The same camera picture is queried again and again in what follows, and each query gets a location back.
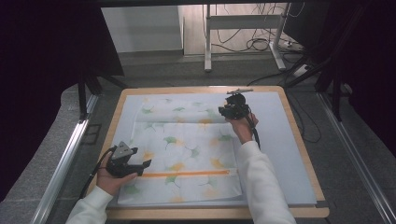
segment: wooden board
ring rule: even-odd
[[[120,115],[124,102],[128,95],[135,94],[175,94],[175,93],[225,93],[236,89],[247,89],[247,87],[180,87],[180,88],[147,88],[131,89],[122,92],[109,130],[104,142],[102,152],[112,146],[114,134],[120,120]],[[288,117],[290,127],[293,131],[295,141],[298,145],[305,169],[309,175],[311,185],[314,189],[318,202],[324,202],[325,198],[320,188],[311,160],[307,154],[302,137],[300,136],[296,121],[292,115],[289,102],[282,88],[270,87],[251,87],[254,91],[275,91],[279,94],[285,113]],[[328,207],[299,206],[291,207],[291,212],[295,217],[326,217],[329,215]],[[107,208],[108,218],[111,219],[246,219],[251,218],[248,208],[243,207],[206,207],[206,208]]]

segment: table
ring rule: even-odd
[[[205,42],[205,71],[212,71],[212,44],[210,42],[211,30],[226,29],[276,29],[274,41],[268,43],[280,71],[286,70],[277,45],[288,16],[290,3],[287,3],[281,15],[238,15],[238,16],[211,16],[210,5],[206,5],[206,42]]]
[[[284,0],[259,0],[257,2],[273,2],[273,3],[282,3],[282,2],[302,2],[302,0],[289,0],[289,1],[284,1]],[[81,7],[81,6],[96,6],[96,7],[149,7],[149,6],[171,6],[171,5],[201,5],[201,4],[243,4],[243,3],[251,3],[251,1],[246,1],[246,0],[239,0],[239,1],[235,1],[235,0],[173,0],[173,1],[168,1],[168,0],[89,0],[89,1],[76,1],[76,2],[70,2],[67,0],[63,0],[60,1],[59,3],[55,4],[55,6],[59,6],[60,4],[64,4],[65,6],[75,6],[75,7]],[[343,32],[342,36],[338,39],[337,41],[337,45],[336,48],[333,49],[332,51],[332,57],[331,60],[326,60],[325,62],[321,63],[318,68],[316,69],[311,69],[309,70],[309,72],[306,72],[305,74],[303,74],[302,76],[300,76],[299,78],[296,78],[295,80],[293,80],[290,83],[287,83],[286,86],[287,87],[292,87],[293,85],[299,83],[300,81],[311,77],[312,75],[314,75],[317,71],[323,69],[324,66],[326,67],[330,67],[330,65],[335,65],[335,62],[337,62],[339,60],[339,55],[340,55],[340,49],[343,48],[343,46],[345,45],[346,41],[348,40],[349,34],[350,32],[353,30],[353,28],[355,27],[357,21],[359,20],[362,12],[364,11],[364,9],[366,8],[367,4],[365,4],[365,6],[362,6],[360,3],[356,3],[356,8],[353,12],[352,18],[350,20],[348,20],[348,23],[346,25],[346,30],[347,32]],[[332,102],[332,107],[333,107],[333,113],[336,115],[336,117],[338,119],[339,118],[339,98],[340,98],[340,83],[341,83],[341,78],[340,75],[338,73],[335,73],[336,75],[333,74],[333,70],[330,72],[326,72],[321,74],[321,76],[319,77],[319,80],[316,84],[316,90],[317,91],[325,91],[327,90],[327,88],[329,87],[330,83],[332,80],[334,80],[335,85],[333,85],[334,88],[334,97],[333,97],[333,102]],[[81,88],[84,85],[83,81],[80,81],[80,86]],[[80,137],[82,136],[85,127],[86,127],[86,115],[87,115],[87,109],[85,108],[85,98],[83,99],[82,97],[80,97],[80,100],[83,101],[80,103],[80,105],[82,105],[81,109],[83,111],[82,116],[81,116],[81,121],[79,123],[79,125],[76,128],[76,135],[74,134],[74,136],[76,138],[71,139],[70,141],[70,145],[67,146],[64,156],[61,159],[61,161],[58,164],[58,167],[51,179],[51,181],[49,182],[49,185],[43,195],[42,200],[40,201],[39,206],[37,207],[37,210],[35,212],[34,218],[33,218],[33,223],[43,223],[45,222],[51,207],[53,206],[53,203],[55,202],[56,196],[62,186],[62,183],[64,181],[64,177],[65,174],[67,173],[68,167],[71,163],[71,161],[73,160],[73,156],[74,153],[76,151],[77,145],[78,145],[78,141],[80,139]],[[315,186],[316,184],[318,184],[318,181],[313,180],[313,186]],[[323,198],[321,190],[320,194],[318,195],[318,199]],[[300,216],[298,216],[298,214],[295,214],[295,216],[297,217],[309,217],[307,215],[307,213],[310,213],[309,211],[307,212],[306,210],[301,211],[301,209],[296,209],[293,208],[292,212],[293,214],[295,214],[296,212],[301,214]],[[329,211],[328,209],[325,211],[326,215],[320,216],[320,217],[326,217],[328,215]]]
[[[133,94],[175,94],[175,93],[224,93],[235,91],[246,87],[180,87],[180,88],[147,88],[147,89],[128,89],[124,90],[120,96],[113,119],[111,120],[106,139],[101,151],[103,155],[111,146],[113,136],[116,132],[117,124],[120,120],[122,107],[128,95]],[[291,113],[285,92],[282,88],[271,86],[252,87],[254,91],[274,91],[279,94],[282,105],[284,106],[290,127],[295,141],[298,145],[303,159],[305,169],[308,173],[311,185],[314,189],[318,203],[316,205],[291,207],[290,211],[295,217],[326,217],[329,215],[329,207],[326,204],[323,192],[316,177],[311,160],[300,136],[296,121]],[[90,185],[89,191],[94,187],[95,179]],[[109,219],[249,219],[251,215],[246,206],[237,207],[206,207],[206,208],[107,208],[107,218]]]

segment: cloth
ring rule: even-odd
[[[128,161],[151,160],[142,176],[120,188],[123,205],[190,203],[242,195],[233,129],[218,105],[147,98],[136,113]]]
[[[260,152],[257,142],[246,142],[236,155],[239,178],[245,186],[254,223],[296,223],[277,182],[274,167]]]
[[[95,186],[87,197],[78,200],[67,219],[67,224],[99,224],[107,219],[106,207],[113,196]]]
[[[260,152],[257,143],[247,142],[236,153],[254,223],[296,223],[277,182],[274,167],[269,158]],[[86,198],[78,201],[66,223],[105,223],[106,206],[112,198],[95,187]]]

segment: wall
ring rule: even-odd
[[[117,52],[182,49],[178,6],[102,8]]]

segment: cable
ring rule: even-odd
[[[271,9],[273,10],[272,14],[274,14],[275,13],[275,8],[281,8],[282,10],[285,10],[285,8],[283,8],[283,7],[277,7],[276,3],[275,3],[275,5],[273,7],[270,7],[268,9],[267,15],[269,14],[269,11],[271,11]]]
[[[294,66],[292,68],[290,68],[288,70],[285,70],[285,71],[282,71],[280,73],[272,74],[272,75],[265,76],[265,77],[259,77],[257,79],[254,79],[253,81],[250,81],[247,84],[247,86],[250,86],[250,85],[252,85],[253,83],[255,83],[257,81],[260,81],[260,80],[263,80],[263,79],[266,79],[266,78],[269,78],[269,77],[276,77],[276,76],[285,75],[285,77],[277,83],[277,85],[279,85],[280,82],[286,81],[287,77],[290,74],[292,74],[300,65],[302,65],[304,62],[306,62],[306,60],[307,60],[307,57],[303,56],[301,59],[299,59],[299,61],[297,61],[297,63],[294,64]]]
[[[297,16],[293,16],[293,15],[291,15],[290,13],[288,13],[288,15],[291,16],[291,17],[294,17],[294,18],[300,16],[301,12],[302,12],[303,9],[304,9],[304,6],[305,6],[305,2],[303,2],[303,6],[301,7],[300,12],[297,14]]]
[[[267,33],[269,33],[270,35],[273,35],[273,36],[276,35],[276,34],[272,33],[271,30],[267,30],[267,29],[261,29],[261,30],[262,30],[262,31],[265,31],[265,32],[267,32]],[[279,39],[289,42],[289,40],[284,39],[284,38],[279,38]],[[291,41],[290,43],[292,43],[292,44],[299,44],[299,42],[296,42],[296,41]]]
[[[289,72],[283,77],[282,80],[280,80],[280,81],[277,83],[277,85],[278,85],[278,86],[281,86],[281,87],[283,87],[283,88],[285,88],[289,76],[292,75],[292,74],[294,74],[294,72],[297,70],[297,68],[299,68],[301,65],[305,64],[307,60],[308,60],[308,56],[307,56],[307,55],[303,55],[303,57],[302,57],[301,59],[299,59],[299,60],[297,61],[297,63],[295,63],[295,64],[291,67],[291,69],[288,70]]]
[[[322,137],[322,134],[321,134],[321,131],[320,131],[319,126],[315,123],[315,121],[314,121],[314,120],[312,119],[312,117],[308,114],[308,112],[306,112],[306,110],[304,110],[304,108],[301,106],[299,100],[298,100],[292,93],[290,93],[287,89],[285,89],[285,93],[286,93],[286,97],[287,97],[288,100],[289,100],[289,103],[290,103],[290,105],[291,105],[291,108],[294,109],[294,112],[297,114],[297,116],[298,116],[299,119],[300,119],[300,122],[302,123],[302,126],[303,126],[303,130],[302,130],[302,133],[301,133],[302,138],[303,138],[305,141],[309,142],[309,143],[317,143],[318,141],[320,141],[320,139],[321,139],[321,137]],[[295,100],[295,102],[297,102],[297,105],[304,111],[304,113],[308,116],[308,118],[314,123],[316,129],[318,130],[318,138],[317,138],[317,139],[315,139],[315,140],[310,140],[310,139],[307,139],[306,137],[304,137],[304,135],[305,135],[304,121],[303,121],[303,119],[302,119],[300,113],[297,111],[296,106],[293,104],[292,100],[289,98],[289,96],[291,96],[291,97]]]
[[[306,54],[306,53],[309,53],[308,51],[303,50],[303,49],[286,49],[286,48],[284,48],[284,47],[281,47],[280,45],[277,46],[277,49],[278,49],[280,52],[292,52],[292,53],[299,53],[299,54]]]
[[[300,54],[302,54],[302,53],[298,53],[298,52],[286,52],[286,53],[283,53],[283,54],[282,54],[282,59],[283,59],[284,61],[288,62],[288,63],[297,63],[298,60],[294,62],[294,61],[291,61],[290,59],[286,58],[286,55],[296,55],[296,54],[300,55]]]
[[[230,12],[228,12],[227,8],[225,8],[225,4],[224,4],[224,10],[227,12],[228,15],[230,15]]]
[[[259,13],[263,14],[263,12],[264,12],[264,10],[265,10],[265,6],[266,6],[266,5],[264,4],[263,8],[261,9],[261,4],[257,4],[257,6],[256,6],[255,8],[253,8],[251,14],[254,12],[254,10],[255,10],[256,8],[259,9]],[[216,5],[216,15],[217,15],[217,13],[218,13],[218,6]],[[205,36],[205,38],[207,38],[207,37],[206,37],[206,32],[205,32],[205,16],[204,16],[204,15],[205,15],[205,13],[204,13],[204,5],[202,5],[202,20],[203,20],[203,25],[204,25],[204,26],[203,26],[203,30],[204,30],[204,36]],[[229,38],[228,38],[227,40],[225,40],[225,41],[221,40],[220,35],[219,35],[219,30],[217,30],[219,42],[220,42],[221,44],[225,44],[225,43],[229,42],[229,41],[230,41],[231,39],[233,39],[241,30],[242,30],[242,29],[237,30],[231,37],[229,37]],[[268,38],[268,39],[265,39],[265,38],[255,38],[254,36],[255,36],[256,32],[257,32],[257,29],[254,31],[252,37],[247,41],[247,47],[246,47],[245,49],[229,49],[229,48],[224,47],[223,45],[219,45],[219,44],[211,44],[211,46],[219,47],[219,48],[223,48],[223,49],[227,49],[228,51],[231,51],[231,52],[245,52],[245,51],[248,51],[248,50],[254,50],[254,51],[265,51],[265,50],[267,50],[267,49],[269,48],[269,41],[270,41],[269,38]],[[267,43],[267,45],[266,45],[264,48],[260,49],[260,48],[258,48],[258,47],[256,46],[256,44],[258,44],[258,43]]]
[[[81,193],[79,194],[79,199],[83,199],[83,198],[84,198],[84,196],[85,196],[86,193],[87,193],[88,187],[90,186],[90,184],[91,184],[93,178],[95,177],[96,173],[98,172],[98,170],[99,170],[99,168],[100,168],[100,165],[102,164],[103,159],[105,158],[105,156],[107,155],[108,152],[110,152],[110,151],[112,151],[112,150],[114,150],[114,149],[115,149],[114,147],[109,148],[109,149],[102,155],[102,157],[101,157],[101,159],[99,160],[99,162],[96,163],[95,168],[94,168],[93,171],[91,172],[90,177],[88,178],[87,182],[86,182],[85,185],[84,185],[84,188],[82,188],[82,191],[81,191]]]
[[[242,109],[241,105],[239,105],[236,101],[234,101],[233,103],[236,105],[236,108],[238,108],[239,112],[241,112],[244,115],[245,119],[247,120],[247,122],[250,126],[251,131],[253,132],[254,139],[256,140],[257,145],[260,148],[260,138],[259,138],[259,134],[257,133],[256,125],[254,124],[253,115],[251,115],[250,108],[248,110],[249,110],[249,114],[251,115],[251,118],[248,116],[247,113],[245,113],[245,111]]]

